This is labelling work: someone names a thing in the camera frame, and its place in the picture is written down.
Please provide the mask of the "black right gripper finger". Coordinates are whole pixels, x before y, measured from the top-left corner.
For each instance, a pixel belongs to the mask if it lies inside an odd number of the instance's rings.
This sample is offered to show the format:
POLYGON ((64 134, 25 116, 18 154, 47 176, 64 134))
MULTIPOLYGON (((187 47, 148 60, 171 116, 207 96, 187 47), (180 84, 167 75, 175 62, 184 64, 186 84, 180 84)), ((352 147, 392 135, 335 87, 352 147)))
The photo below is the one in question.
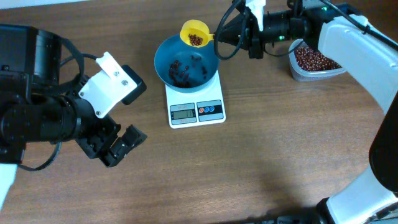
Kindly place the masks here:
POLYGON ((239 41, 241 41, 240 49, 248 50, 248 40, 246 34, 242 34, 238 30, 233 31, 221 31, 217 39, 218 42, 233 45, 235 47, 238 46, 239 41))
POLYGON ((234 18, 232 18, 230 21, 227 21, 229 18, 230 13, 226 13, 220 20, 216 31, 214 32, 214 39, 218 39, 219 34, 221 31, 233 31, 233 30, 238 30, 242 34, 245 33, 246 29, 246 24, 247 24, 247 19, 248 19, 248 14, 243 12, 239 13, 236 15, 234 18))

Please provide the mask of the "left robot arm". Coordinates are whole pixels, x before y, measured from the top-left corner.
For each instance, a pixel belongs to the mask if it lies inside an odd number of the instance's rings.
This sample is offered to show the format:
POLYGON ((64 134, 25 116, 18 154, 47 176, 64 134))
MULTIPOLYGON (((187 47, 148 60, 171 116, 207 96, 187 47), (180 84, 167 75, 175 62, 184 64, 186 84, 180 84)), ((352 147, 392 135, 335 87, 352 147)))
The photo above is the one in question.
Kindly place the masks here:
POLYGON ((146 135, 134 126, 124 133, 109 112, 131 104, 146 91, 142 78, 105 52, 94 57, 100 70, 85 74, 88 54, 69 39, 31 26, 1 25, 1 199, 15 181, 30 142, 55 149, 74 140, 91 159, 118 165, 146 135))

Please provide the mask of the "yellow measuring scoop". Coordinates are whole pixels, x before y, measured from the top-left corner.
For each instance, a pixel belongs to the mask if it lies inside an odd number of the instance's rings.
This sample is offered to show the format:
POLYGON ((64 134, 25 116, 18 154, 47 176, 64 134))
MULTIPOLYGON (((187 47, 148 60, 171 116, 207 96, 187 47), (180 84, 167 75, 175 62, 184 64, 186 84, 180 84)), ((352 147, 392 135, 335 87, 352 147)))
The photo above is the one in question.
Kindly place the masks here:
POLYGON ((187 45, 190 45, 189 43, 189 34, 196 34, 200 37, 203 38, 203 43, 201 46, 198 46, 196 48, 204 47, 206 46, 209 42, 214 40, 214 35, 210 33, 209 27, 202 21, 199 20, 189 20, 185 22, 181 28, 180 31, 180 39, 187 45))

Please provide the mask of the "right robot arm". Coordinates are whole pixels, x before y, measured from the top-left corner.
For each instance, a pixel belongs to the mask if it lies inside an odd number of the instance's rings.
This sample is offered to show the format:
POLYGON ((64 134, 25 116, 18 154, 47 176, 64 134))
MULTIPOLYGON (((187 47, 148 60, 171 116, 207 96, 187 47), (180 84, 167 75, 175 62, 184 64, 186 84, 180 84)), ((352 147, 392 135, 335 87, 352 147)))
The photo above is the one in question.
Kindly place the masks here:
POLYGON ((369 147, 366 169, 342 191, 322 199, 306 215, 275 223, 372 223, 397 213, 397 43, 357 9, 330 1, 289 1, 286 11, 266 13, 264 1, 233 1, 214 33, 262 58, 267 44, 299 39, 334 60, 374 99, 384 119, 369 147))

